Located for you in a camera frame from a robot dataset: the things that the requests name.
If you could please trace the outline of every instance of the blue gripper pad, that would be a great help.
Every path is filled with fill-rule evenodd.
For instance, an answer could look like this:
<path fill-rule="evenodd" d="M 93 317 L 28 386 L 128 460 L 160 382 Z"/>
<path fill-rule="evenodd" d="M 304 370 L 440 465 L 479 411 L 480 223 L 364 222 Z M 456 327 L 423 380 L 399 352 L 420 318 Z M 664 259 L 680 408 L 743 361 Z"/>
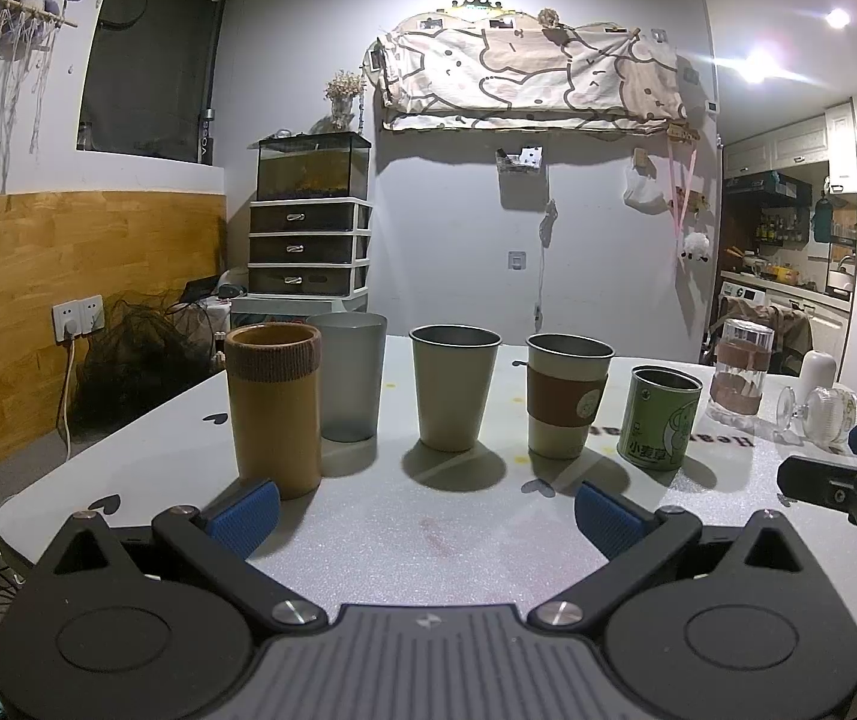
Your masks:
<path fill-rule="evenodd" d="M 633 547 L 657 527 L 657 519 L 621 495 L 609 495 L 588 482 L 575 496 L 578 530 L 609 560 Z"/>
<path fill-rule="evenodd" d="M 278 525 L 281 499 L 275 482 L 245 490 L 217 514 L 208 516 L 205 532 L 234 555 L 247 560 Z"/>

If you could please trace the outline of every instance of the white paper cup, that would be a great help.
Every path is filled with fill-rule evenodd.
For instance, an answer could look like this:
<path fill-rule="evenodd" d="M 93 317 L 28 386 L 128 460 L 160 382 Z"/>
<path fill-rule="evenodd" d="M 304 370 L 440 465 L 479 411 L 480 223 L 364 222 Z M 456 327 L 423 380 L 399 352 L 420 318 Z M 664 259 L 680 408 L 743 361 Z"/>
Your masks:
<path fill-rule="evenodd" d="M 409 336 L 422 443 L 467 452 L 478 441 L 501 337 L 453 324 L 419 327 Z"/>
<path fill-rule="evenodd" d="M 528 338 L 528 448 L 553 460 L 577 458 L 598 414 L 614 349 L 594 338 Z"/>

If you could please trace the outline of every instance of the ribbed gray plate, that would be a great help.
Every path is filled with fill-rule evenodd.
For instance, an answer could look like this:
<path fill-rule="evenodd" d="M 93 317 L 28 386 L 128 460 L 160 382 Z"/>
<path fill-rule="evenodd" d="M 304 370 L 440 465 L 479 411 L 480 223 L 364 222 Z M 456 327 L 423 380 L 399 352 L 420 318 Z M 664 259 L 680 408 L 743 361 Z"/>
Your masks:
<path fill-rule="evenodd" d="M 343 608 L 265 652 L 211 720 L 642 720 L 588 645 L 529 631 L 513 605 Z"/>

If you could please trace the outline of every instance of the cartoon bear fabric cover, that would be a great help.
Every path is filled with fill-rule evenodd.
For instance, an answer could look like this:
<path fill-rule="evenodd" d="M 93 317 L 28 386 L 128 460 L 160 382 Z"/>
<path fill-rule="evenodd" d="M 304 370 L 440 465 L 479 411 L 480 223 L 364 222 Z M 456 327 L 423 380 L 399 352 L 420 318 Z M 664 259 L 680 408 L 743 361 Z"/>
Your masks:
<path fill-rule="evenodd" d="M 382 35 L 385 128 L 652 134 L 684 122 L 667 44 L 613 25 L 542 28 L 525 14 L 501 23 L 423 14 Z"/>

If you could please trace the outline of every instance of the kitchen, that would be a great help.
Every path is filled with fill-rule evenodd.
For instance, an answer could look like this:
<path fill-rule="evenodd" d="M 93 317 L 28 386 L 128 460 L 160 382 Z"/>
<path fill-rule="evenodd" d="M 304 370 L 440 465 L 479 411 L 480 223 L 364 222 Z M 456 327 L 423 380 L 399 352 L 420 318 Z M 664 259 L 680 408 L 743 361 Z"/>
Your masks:
<path fill-rule="evenodd" d="M 856 281 L 852 103 L 726 145 L 712 321 L 724 298 L 804 312 L 842 367 Z"/>

